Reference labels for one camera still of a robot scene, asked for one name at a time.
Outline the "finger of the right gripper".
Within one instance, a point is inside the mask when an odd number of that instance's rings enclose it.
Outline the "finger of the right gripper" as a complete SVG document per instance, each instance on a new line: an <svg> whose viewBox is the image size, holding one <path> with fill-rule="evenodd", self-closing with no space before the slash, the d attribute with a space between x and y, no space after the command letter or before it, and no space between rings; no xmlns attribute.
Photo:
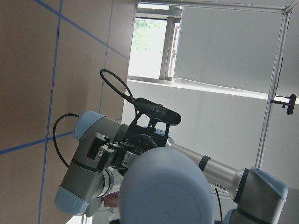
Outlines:
<svg viewBox="0 0 299 224"><path fill-rule="evenodd" d="M124 144L122 142L110 143L110 138L96 133L87 157L96 160L94 170L103 172L108 167L124 169L121 162L124 158Z"/></svg>

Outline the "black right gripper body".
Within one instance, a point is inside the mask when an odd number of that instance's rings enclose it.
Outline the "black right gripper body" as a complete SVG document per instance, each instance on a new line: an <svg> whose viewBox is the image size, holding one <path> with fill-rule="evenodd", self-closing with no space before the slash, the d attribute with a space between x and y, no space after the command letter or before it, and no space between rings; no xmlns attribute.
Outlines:
<svg viewBox="0 0 299 224"><path fill-rule="evenodd" d="M165 130L155 128L153 125L121 125L118 131L118 144L124 148L124 152L137 156L156 148L164 147L168 139L168 126Z"/></svg>

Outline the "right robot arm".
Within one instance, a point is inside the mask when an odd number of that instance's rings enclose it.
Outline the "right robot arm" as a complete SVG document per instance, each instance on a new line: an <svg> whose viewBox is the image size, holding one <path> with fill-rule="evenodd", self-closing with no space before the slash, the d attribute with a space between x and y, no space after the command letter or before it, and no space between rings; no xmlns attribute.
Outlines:
<svg viewBox="0 0 299 224"><path fill-rule="evenodd" d="M92 216L111 196L122 224L214 224L210 188L230 195L236 208L225 224L276 224L288 187L252 167L237 170L174 143L161 121L125 125L96 112L78 117L79 145L58 188L55 205L70 215Z"/></svg>

